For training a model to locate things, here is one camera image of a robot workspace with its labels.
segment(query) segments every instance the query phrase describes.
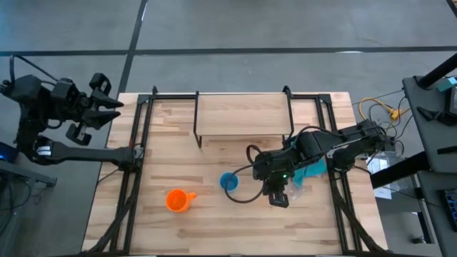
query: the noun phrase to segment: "wooden tabletop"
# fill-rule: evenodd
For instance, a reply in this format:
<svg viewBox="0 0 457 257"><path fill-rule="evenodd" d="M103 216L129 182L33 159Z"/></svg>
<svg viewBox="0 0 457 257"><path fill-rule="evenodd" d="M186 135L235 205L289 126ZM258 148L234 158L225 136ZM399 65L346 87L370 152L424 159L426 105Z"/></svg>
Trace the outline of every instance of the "wooden tabletop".
<svg viewBox="0 0 457 257"><path fill-rule="evenodd" d="M349 94L330 94L337 127L354 125ZM113 122L108 147L129 144L137 96L119 96L125 107L119 109L122 115ZM199 149L192 133L194 106L191 100L154 101L131 254L340 253L328 176L306 178L305 192L290 200L288 208L270 206L265 196L248 204L230 201L219 186L221 174L248 163L245 150L249 144L262 150L280 148L281 136L204 136ZM313 100L292 100L292 109L295 131L318 125ZM326 124L330 127L328 117ZM100 177L114 169L114 165L104 163ZM117 172L98 185L83 250L92 247L113 221L121 177ZM239 178L235 198L251 198L261 187L252 179L252 170L242 171ZM386 248L369 175L354 169L348 179L358 219L377 244ZM172 213L165 207L166 194L173 188L197 194L188 212ZM124 233L125 224L119 242ZM351 242L347 221L346 234Z"/></svg>

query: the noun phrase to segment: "blue cup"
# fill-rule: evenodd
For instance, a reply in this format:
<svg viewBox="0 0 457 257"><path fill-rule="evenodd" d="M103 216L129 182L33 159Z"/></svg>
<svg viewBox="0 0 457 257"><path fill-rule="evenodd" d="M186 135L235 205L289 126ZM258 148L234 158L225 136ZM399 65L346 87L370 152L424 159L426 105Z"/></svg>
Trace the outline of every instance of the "blue cup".
<svg viewBox="0 0 457 257"><path fill-rule="evenodd" d="M224 190L227 183L227 191L232 193L238 187L238 176L233 175L231 172L226 172L221 176L219 180L219 185L221 186L222 190Z"/></svg>

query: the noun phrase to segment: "orange cup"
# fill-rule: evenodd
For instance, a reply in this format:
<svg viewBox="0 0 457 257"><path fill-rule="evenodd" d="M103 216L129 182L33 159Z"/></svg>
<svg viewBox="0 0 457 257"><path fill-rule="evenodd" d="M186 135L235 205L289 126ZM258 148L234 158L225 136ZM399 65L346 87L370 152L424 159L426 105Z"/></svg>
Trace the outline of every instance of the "orange cup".
<svg viewBox="0 0 457 257"><path fill-rule="evenodd" d="M186 193L181 189L173 189L166 195L166 207L170 211L183 213L191 207L191 201L197 197L197 194Z"/></svg>

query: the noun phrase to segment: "concrete floor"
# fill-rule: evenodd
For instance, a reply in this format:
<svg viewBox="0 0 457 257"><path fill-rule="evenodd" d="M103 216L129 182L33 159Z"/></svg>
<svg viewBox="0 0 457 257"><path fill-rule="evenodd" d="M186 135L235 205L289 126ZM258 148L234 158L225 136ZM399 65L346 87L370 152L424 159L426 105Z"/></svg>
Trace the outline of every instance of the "concrete floor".
<svg viewBox="0 0 457 257"><path fill-rule="evenodd" d="M0 1L0 51L127 50L141 0ZM444 0L149 0L137 49L223 47L452 46L457 19ZM453 52L371 54L257 54L136 56L127 92L150 91L349 91L351 99L379 96L401 88L401 79L425 74ZM80 90L95 72L105 73L117 95L125 56L30 57L58 77L71 77ZM8 78L0 58L0 79ZM17 61L16 74L36 73ZM403 93L382 98L397 106ZM3 98L0 119L17 121L19 107ZM361 117L354 111L358 120ZM387 119L380 110L373 118ZM403 129L404 122L398 128ZM0 124L0 141L12 144L16 122ZM106 145L109 126L93 132L90 147ZM73 145L65 127L46 131ZM401 138L405 156L422 151L412 120ZM37 166L23 156L19 165L59 178L39 205L27 206L17 256L57 256L79 252L94 196L100 163L66 162ZM418 221L407 213L381 218L389 248L399 253L437 256L437 246L408 242ZM397 226L403 219L411 221Z"/></svg>

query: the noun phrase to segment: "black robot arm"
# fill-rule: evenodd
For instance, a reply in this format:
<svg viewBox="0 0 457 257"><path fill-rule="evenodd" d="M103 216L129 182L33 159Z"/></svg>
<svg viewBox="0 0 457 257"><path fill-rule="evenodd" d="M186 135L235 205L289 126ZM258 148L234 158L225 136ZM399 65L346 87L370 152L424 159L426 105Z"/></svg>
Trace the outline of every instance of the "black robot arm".
<svg viewBox="0 0 457 257"><path fill-rule="evenodd" d="M54 82L43 81L36 76L26 75L15 78L14 58L21 59L46 74ZM10 58L10 81L3 81L0 92L17 102L21 108L21 117L15 143L17 149L32 162L41 165L61 163L62 161L109 161L121 170L134 168L136 153L134 146L117 149L89 149L65 146L41 136L46 129L58 129L65 121L74 121L66 137L73 142L87 146L91 135L87 128L100 129L120 115L118 111L100 111L100 107L114 109L123 106L110 98L111 83L100 73L94 74L89 86L90 95L80 92L71 79L56 79L39 68L36 64L21 56Z"/></svg>
<svg viewBox="0 0 457 257"><path fill-rule="evenodd" d="M306 129L318 131L307 132ZM283 193L284 186L294 176L295 170L327 155L328 172L347 171L354 165L357 155L371 155L384 150L391 142L392 138L384 129L369 120L335 132L309 126L285 140L281 150L262 151L257 155L253 177L264 182L262 193L268 195L271 205L286 208L288 198Z"/></svg>

